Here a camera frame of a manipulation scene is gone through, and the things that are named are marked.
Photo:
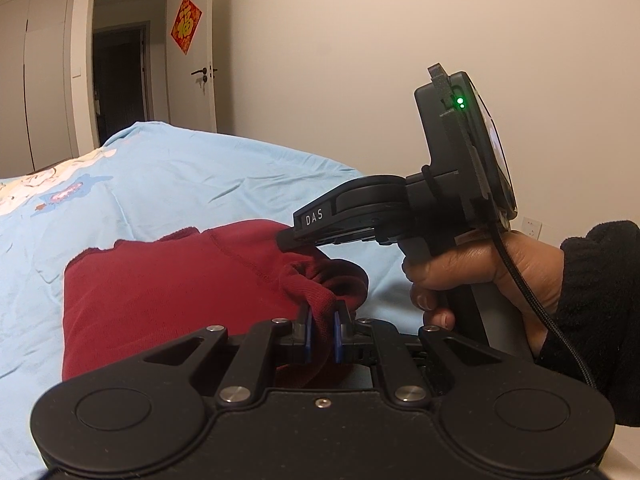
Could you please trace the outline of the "person's right hand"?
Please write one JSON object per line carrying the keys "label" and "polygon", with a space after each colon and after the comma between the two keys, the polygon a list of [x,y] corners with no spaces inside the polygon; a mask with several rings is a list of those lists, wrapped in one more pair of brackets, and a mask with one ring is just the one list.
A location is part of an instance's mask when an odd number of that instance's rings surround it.
{"label": "person's right hand", "polygon": [[[529,288],[550,314],[558,308],[564,275],[564,252],[520,232],[502,237],[506,251]],[[521,311],[530,350],[539,354],[547,339],[544,327],[506,270],[490,240],[470,240],[454,249],[418,263],[405,259],[402,270],[411,283],[412,303],[423,311],[424,323],[452,330],[456,315],[442,293],[461,285],[492,283]]]}

